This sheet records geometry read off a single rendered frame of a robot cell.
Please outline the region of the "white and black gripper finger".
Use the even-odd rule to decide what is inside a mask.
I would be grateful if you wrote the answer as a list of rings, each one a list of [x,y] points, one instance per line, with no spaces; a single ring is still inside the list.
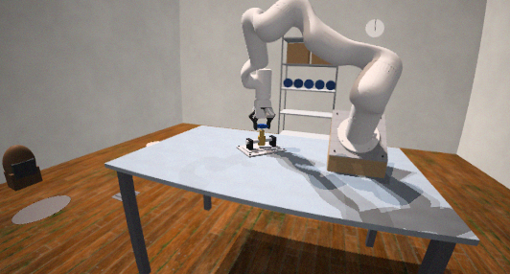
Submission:
[[[274,116],[275,117],[275,116]],[[273,117],[273,118],[274,118]],[[273,118],[267,118],[267,125],[268,125],[268,129],[270,129],[270,122],[273,120]]]
[[[257,121],[258,121],[258,119],[257,119],[256,117],[254,117],[254,119],[252,118],[252,116],[253,116],[254,114],[255,114],[255,110],[254,110],[254,111],[253,111],[250,115],[248,115],[248,117],[249,117],[249,118],[250,118],[250,120],[253,122],[253,128],[254,128],[255,130],[257,130],[257,126],[258,126]],[[257,120],[256,120],[256,119],[257,119]],[[256,120],[256,121],[255,121],[255,120]]]

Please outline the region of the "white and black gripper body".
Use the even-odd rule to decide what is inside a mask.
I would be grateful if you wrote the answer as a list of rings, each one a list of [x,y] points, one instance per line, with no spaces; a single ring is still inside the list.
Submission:
[[[261,107],[271,107],[271,101],[268,100],[258,100],[256,99],[253,104],[253,111],[255,110],[255,114],[253,117],[256,117],[257,119],[263,119],[265,118],[265,112]]]

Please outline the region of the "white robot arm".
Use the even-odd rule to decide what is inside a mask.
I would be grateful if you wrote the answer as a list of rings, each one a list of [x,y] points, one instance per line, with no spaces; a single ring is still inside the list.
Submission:
[[[280,39],[292,27],[300,30],[306,48],[316,56],[333,65],[361,69],[350,92],[353,104],[350,116],[339,125],[337,137],[352,152],[372,150],[380,140],[377,125],[402,74],[403,64],[390,50],[353,41],[329,28],[317,17],[308,0],[279,0],[266,12],[252,8],[244,13],[243,35],[251,61],[241,71],[243,87],[255,89],[258,100],[270,99],[272,71],[263,69],[268,65],[267,43]],[[250,75],[253,71],[256,75]]]

